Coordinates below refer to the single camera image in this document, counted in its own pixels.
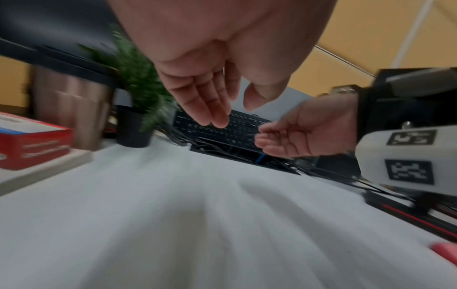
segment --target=white table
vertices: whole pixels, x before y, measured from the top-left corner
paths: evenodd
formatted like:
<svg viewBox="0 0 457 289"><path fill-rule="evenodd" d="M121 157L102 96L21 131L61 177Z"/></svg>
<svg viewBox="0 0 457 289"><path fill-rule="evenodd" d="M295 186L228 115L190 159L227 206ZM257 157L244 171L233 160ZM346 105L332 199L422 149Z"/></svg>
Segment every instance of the white table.
<svg viewBox="0 0 457 289"><path fill-rule="evenodd" d="M0 288L455 289L440 240L349 190L155 137L1 197Z"/></svg>

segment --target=red box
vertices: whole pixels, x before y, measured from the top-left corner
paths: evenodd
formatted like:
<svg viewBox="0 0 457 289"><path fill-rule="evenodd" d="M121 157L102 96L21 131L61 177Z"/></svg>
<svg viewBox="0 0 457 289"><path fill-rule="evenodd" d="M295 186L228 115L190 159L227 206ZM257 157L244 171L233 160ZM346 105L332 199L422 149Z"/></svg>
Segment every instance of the red box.
<svg viewBox="0 0 457 289"><path fill-rule="evenodd" d="M70 152L68 128L0 112L0 168L25 169Z"/></svg>

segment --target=white device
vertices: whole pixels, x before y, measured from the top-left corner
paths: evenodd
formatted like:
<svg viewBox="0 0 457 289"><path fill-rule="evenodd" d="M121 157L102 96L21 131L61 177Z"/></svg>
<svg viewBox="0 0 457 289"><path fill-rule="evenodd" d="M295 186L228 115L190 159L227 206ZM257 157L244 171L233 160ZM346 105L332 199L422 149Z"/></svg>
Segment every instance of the white device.
<svg viewBox="0 0 457 289"><path fill-rule="evenodd" d="M356 157L373 183L457 196L457 126L373 132Z"/></svg>

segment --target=keyboard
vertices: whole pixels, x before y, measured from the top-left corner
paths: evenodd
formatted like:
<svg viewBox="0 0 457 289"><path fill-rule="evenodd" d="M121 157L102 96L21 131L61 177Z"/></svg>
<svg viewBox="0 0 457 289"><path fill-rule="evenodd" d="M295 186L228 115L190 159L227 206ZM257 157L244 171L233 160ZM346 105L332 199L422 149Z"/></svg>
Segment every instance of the keyboard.
<svg viewBox="0 0 457 289"><path fill-rule="evenodd" d="M223 129L213 125L203 127L185 112L177 111L173 126L192 139L207 139L240 149L262 152L262 149L254 144L254 136L258 133L258 127L269 120L235 110L230 113L229 119L228 126Z"/></svg>

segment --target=green plant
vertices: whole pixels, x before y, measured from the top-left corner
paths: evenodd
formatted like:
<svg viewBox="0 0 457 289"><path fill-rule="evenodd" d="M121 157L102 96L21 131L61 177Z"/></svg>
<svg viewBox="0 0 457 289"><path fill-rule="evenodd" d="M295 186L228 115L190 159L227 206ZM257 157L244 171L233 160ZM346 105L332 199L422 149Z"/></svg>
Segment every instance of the green plant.
<svg viewBox="0 0 457 289"><path fill-rule="evenodd" d="M116 49L112 52L80 47L93 61L116 70L119 86L130 93L133 108L144 113L141 131L152 130L177 107L176 102L160 81L154 63L119 30L113 29L113 36Z"/></svg>

